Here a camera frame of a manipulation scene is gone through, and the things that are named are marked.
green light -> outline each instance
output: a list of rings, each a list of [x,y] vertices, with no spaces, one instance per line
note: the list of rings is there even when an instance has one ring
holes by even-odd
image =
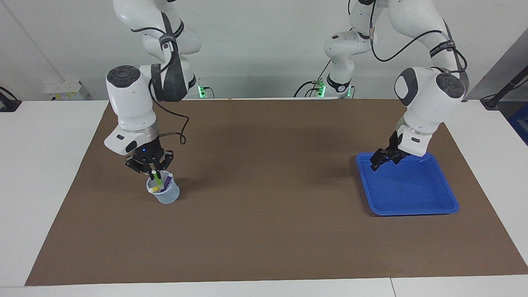
[[[321,84],[321,87],[319,88],[319,91],[317,92],[317,96],[319,98],[325,97],[325,91],[326,91],[326,86],[324,84]]]
[[[200,85],[198,85],[198,93],[200,93],[200,98],[207,98],[207,92]]]

brown mat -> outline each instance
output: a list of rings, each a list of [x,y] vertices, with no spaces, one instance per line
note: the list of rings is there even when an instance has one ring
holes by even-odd
[[[370,211],[355,155],[386,146],[397,100],[166,106],[191,116],[187,145],[162,140],[180,198],[158,203],[104,147],[109,107],[26,285],[528,274],[443,125],[430,152],[459,213]],[[156,112],[163,132],[179,129]]]

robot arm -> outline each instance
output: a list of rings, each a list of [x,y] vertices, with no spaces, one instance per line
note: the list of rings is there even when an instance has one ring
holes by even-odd
[[[165,151],[159,142],[153,101],[180,101],[197,81],[181,55],[198,52],[201,40],[185,29],[174,11],[174,1],[114,0],[118,18],[133,32],[144,34],[145,49],[162,63],[119,66],[108,73],[106,85],[118,125],[105,139],[105,146],[120,155],[132,153],[126,165],[149,175],[151,166],[163,170],[173,159],[173,152]]]
[[[325,52],[333,62],[327,77],[330,86],[337,92],[346,90],[354,70],[350,57],[374,48],[377,39],[373,25],[384,8],[389,9],[396,31],[428,48],[433,67],[405,69],[396,80],[394,91],[407,112],[398,122],[389,147],[379,149],[371,158],[374,171],[389,161],[398,164],[409,154],[425,155],[432,134],[462,101],[468,87],[449,28],[431,0],[357,0],[350,16],[350,32],[339,33],[325,43]]]

blue tray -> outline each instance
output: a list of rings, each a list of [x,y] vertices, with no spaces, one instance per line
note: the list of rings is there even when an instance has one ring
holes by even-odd
[[[356,162],[369,206],[380,216],[442,215],[458,211],[458,202],[435,157],[409,156],[400,164],[386,163],[373,172],[373,153]]]

white table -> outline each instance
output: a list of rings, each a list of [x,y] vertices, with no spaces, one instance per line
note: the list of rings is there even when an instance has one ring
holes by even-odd
[[[0,114],[0,296],[528,296],[528,275],[23,287],[107,104],[24,102]],[[477,101],[447,126],[528,262],[528,147]]]

